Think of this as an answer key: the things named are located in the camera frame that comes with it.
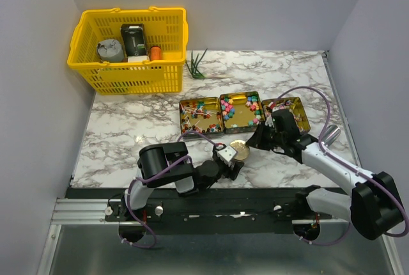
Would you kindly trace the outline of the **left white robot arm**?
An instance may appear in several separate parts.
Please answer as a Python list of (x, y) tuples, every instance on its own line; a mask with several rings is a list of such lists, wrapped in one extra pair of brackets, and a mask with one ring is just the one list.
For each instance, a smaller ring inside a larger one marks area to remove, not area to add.
[(216, 144), (212, 158), (195, 167), (184, 142), (150, 145), (139, 152), (135, 177), (124, 193), (120, 214), (136, 220), (154, 189), (173, 183), (180, 196), (204, 191), (221, 178), (236, 180), (244, 163), (235, 159), (238, 152), (231, 146)]

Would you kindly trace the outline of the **tin of star candies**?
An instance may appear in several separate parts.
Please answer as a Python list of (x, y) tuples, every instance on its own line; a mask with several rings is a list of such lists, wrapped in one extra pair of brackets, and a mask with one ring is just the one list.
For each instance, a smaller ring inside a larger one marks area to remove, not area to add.
[(225, 134), (254, 132), (265, 120), (256, 91), (225, 93), (219, 97)]

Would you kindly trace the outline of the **tin of dark lollipops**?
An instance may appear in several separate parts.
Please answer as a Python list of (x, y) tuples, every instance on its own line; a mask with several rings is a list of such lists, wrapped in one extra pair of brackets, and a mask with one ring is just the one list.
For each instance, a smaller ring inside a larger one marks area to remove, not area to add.
[(179, 102), (180, 132), (184, 141), (220, 138), (224, 135), (221, 104), (217, 97), (191, 98)]

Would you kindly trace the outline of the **round jar lid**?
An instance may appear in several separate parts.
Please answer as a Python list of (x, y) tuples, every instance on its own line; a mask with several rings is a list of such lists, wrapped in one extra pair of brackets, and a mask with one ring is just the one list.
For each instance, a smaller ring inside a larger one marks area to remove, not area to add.
[(236, 161), (244, 161), (250, 155), (250, 149), (243, 140), (234, 140), (229, 145), (236, 150), (236, 155), (234, 156)]

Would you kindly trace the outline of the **tin of rainbow lollipops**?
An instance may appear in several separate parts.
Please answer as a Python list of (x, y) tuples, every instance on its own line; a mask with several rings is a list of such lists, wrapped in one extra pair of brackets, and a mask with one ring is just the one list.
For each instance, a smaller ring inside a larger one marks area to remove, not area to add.
[(263, 113), (267, 120), (274, 111), (287, 109), (292, 113), (301, 134), (311, 130), (304, 106), (300, 97), (284, 97), (281, 99), (265, 99), (261, 101)]

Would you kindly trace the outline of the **silver metal scoop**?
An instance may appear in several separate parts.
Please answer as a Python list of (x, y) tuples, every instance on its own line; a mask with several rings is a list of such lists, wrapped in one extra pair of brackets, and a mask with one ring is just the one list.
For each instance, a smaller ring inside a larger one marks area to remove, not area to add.
[(341, 134), (341, 129), (337, 125), (329, 125), (322, 137), (322, 142), (325, 146), (330, 146), (332, 145), (340, 136)]

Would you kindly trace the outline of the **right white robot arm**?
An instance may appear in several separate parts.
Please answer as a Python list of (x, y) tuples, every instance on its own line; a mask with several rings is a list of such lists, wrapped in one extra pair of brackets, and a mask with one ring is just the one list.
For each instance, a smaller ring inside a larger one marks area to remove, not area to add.
[(374, 174), (332, 153), (310, 134), (300, 133), (292, 113), (273, 112), (261, 122), (245, 143), (250, 148), (272, 151), (295, 159), (320, 172), (343, 193), (310, 186), (294, 202), (298, 217), (307, 219), (324, 213), (348, 221), (369, 240), (377, 239), (399, 223), (407, 223), (394, 179), (387, 173)]

